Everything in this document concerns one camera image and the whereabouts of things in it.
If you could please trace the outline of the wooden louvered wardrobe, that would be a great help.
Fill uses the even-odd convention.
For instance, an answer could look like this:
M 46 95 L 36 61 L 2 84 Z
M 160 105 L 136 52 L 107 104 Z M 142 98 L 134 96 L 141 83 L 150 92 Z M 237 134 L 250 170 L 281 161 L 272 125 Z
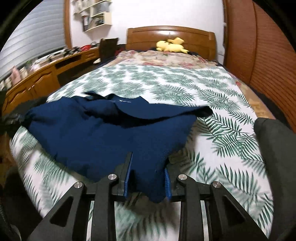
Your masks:
M 295 51 L 272 18 L 254 1 L 225 1 L 224 65 L 271 99 L 295 130 Z

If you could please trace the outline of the wooden headboard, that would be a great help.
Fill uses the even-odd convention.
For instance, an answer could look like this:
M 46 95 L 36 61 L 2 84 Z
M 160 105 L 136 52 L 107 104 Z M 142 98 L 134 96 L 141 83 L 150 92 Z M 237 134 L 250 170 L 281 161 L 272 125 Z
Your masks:
M 185 49 L 198 53 L 202 58 L 215 60 L 217 57 L 216 37 L 213 32 L 177 26 L 148 26 L 129 28 L 126 34 L 125 49 L 147 51 L 156 47 L 160 40 L 184 40 Z

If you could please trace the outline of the yellow plush toy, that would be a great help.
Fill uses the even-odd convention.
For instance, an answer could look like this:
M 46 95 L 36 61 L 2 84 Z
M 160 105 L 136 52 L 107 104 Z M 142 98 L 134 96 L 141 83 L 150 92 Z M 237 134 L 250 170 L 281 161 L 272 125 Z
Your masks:
M 156 43 L 156 50 L 160 52 L 174 52 L 188 54 L 189 50 L 186 50 L 182 45 L 184 40 L 176 37 L 175 39 L 168 39 L 167 41 L 158 41 Z

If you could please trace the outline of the dark wooden chair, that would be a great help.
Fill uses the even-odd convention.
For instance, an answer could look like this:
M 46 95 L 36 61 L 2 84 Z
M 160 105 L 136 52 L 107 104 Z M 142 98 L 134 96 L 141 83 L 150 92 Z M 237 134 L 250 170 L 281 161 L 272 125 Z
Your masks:
M 101 39 L 99 43 L 99 58 L 93 64 L 104 63 L 115 56 L 118 38 Z

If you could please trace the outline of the palm leaf print duvet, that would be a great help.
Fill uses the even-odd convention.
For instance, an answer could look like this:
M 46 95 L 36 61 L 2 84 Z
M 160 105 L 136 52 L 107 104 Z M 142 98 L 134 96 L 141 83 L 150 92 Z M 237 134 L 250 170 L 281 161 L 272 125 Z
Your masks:
M 222 67 L 120 63 L 86 73 L 28 111 L 11 140 L 25 218 L 45 217 L 75 182 L 98 182 L 132 153 L 126 200 L 114 205 L 118 240 L 178 239 L 168 164 L 219 181 L 269 236 L 273 196 L 255 120 Z

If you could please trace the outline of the white wall shelf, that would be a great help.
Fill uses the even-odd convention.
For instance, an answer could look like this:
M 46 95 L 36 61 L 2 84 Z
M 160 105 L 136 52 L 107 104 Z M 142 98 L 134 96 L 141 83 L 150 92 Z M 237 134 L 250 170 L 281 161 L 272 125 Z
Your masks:
M 101 26 L 111 26 L 112 1 L 72 1 L 74 16 L 82 21 L 83 32 L 89 32 Z

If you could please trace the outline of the grey fabric cushion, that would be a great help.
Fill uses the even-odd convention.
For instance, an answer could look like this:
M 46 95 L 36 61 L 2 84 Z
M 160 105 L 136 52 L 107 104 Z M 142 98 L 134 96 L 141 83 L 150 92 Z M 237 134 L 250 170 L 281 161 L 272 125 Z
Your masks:
M 270 240 L 295 240 L 295 133 L 278 120 L 254 123 L 273 194 Z

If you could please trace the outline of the red basket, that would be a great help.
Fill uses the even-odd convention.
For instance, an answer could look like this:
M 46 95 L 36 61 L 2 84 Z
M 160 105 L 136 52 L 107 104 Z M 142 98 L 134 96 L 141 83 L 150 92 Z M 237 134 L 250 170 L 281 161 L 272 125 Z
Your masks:
M 91 49 L 91 45 L 84 45 L 84 46 L 80 47 L 81 51 L 88 51 L 90 49 Z

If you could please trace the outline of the grey window blind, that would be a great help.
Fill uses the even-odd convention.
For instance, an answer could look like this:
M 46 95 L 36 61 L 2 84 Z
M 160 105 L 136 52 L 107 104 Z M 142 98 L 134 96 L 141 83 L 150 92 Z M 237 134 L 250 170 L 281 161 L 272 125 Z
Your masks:
M 42 1 L 16 27 L 1 50 L 1 78 L 16 66 L 66 46 L 64 1 Z

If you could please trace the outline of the floral blanket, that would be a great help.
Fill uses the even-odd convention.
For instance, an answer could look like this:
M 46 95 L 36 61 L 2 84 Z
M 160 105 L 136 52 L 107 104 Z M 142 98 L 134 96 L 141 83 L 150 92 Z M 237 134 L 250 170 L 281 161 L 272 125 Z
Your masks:
M 153 50 L 144 52 L 137 52 L 134 50 L 122 51 L 114 60 L 109 63 L 110 66 L 115 64 L 171 66 L 188 69 L 210 68 L 220 65 L 216 61 L 205 60 L 199 55 L 159 52 Z

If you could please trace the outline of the navy blue suit jacket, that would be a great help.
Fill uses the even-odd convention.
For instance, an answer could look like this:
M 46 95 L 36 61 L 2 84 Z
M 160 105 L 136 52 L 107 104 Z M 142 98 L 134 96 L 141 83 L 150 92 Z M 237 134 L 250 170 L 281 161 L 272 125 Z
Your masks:
M 170 154 L 182 149 L 197 118 L 208 106 L 149 103 L 88 92 L 62 97 L 30 109 L 24 127 L 42 148 L 69 170 L 97 182 L 132 153 L 128 188 L 159 203 L 167 198 L 165 168 Z

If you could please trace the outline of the wooden desk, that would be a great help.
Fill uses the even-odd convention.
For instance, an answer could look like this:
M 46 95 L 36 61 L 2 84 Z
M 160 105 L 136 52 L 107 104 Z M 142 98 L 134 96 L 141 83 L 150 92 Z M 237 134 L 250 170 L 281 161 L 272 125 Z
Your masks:
M 50 95 L 61 87 L 58 75 L 98 57 L 99 51 L 95 47 L 45 65 L 8 90 L 2 114 L 10 113 L 25 101 Z

